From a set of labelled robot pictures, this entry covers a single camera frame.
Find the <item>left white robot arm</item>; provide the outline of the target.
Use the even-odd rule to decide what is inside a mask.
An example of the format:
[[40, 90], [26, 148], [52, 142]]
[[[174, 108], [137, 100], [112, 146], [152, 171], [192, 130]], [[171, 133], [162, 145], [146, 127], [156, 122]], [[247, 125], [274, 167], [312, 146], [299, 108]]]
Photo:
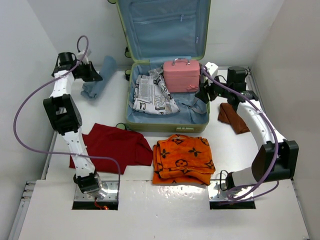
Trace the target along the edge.
[[65, 140], [75, 167], [74, 182], [81, 193], [97, 197], [102, 190], [102, 181], [91, 159], [82, 136], [82, 117], [71, 96], [72, 85], [76, 79], [85, 82], [99, 82], [103, 78], [97, 73], [89, 60], [81, 61], [71, 52], [58, 54], [52, 73], [55, 81], [49, 98], [43, 106], [49, 122]]

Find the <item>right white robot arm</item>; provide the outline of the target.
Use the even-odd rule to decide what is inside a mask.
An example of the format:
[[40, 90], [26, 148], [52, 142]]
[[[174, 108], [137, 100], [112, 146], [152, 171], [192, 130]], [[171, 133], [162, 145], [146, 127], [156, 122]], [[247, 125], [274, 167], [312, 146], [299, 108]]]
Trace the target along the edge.
[[255, 190], [262, 183], [292, 179], [299, 145], [276, 130], [263, 111], [256, 93], [247, 89], [247, 70], [239, 66], [229, 67], [225, 82], [220, 82], [222, 75], [218, 74], [217, 66], [211, 62], [202, 66], [200, 73], [206, 80], [199, 85], [195, 96], [206, 104], [216, 97], [227, 99], [232, 110], [248, 127], [258, 147], [250, 167], [227, 174], [226, 189], [234, 191], [239, 187], [251, 187]]

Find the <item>white newspaper print garment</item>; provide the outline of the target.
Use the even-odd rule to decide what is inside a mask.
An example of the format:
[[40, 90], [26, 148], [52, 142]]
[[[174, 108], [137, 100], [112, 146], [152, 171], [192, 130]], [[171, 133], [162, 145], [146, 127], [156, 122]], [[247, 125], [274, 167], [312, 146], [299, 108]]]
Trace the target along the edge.
[[150, 115], [171, 115], [180, 111], [169, 92], [163, 67], [140, 74], [135, 81], [132, 109]]

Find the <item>red shirt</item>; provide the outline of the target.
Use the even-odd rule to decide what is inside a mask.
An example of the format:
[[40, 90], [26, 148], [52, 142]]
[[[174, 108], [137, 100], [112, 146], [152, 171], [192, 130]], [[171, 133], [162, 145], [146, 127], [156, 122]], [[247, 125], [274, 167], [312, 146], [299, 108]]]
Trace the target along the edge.
[[82, 137], [87, 146], [87, 154], [96, 156], [91, 161], [98, 172], [118, 173], [117, 165], [113, 161], [101, 157], [116, 160], [121, 174], [124, 174], [127, 166], [152, 164], [153, 150], [139, 132], [95, 123], [91, 131]]

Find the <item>pink cosmetic case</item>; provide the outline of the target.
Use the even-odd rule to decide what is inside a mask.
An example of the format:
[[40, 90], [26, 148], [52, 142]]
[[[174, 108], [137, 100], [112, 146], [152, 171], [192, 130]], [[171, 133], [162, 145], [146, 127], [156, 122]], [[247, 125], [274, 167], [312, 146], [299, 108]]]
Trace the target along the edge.
[[200, 63], [194, 59], [176, 58], [163, 64], [163, 77], [170, 93], [193, 93], [200, 84]]

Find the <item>brown towel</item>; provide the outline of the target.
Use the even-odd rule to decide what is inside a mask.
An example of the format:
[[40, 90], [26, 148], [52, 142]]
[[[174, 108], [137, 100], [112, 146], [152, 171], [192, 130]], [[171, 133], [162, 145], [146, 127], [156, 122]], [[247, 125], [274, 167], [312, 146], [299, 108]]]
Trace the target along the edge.
[[224, 102], [219, 105], [217, 120], [230, 125], [237, 135], [250, 132], [244, 120], [235, 112], [229, 103]]

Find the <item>orange patterned towel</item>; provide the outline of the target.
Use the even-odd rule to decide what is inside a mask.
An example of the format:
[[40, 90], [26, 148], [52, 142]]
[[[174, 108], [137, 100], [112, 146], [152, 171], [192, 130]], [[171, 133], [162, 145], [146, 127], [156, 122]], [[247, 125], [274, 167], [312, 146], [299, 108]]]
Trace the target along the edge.
[[173, 134], [153, 146], [154, 185], [208, 186], [215, 171], [211, 147], [206, 138]]

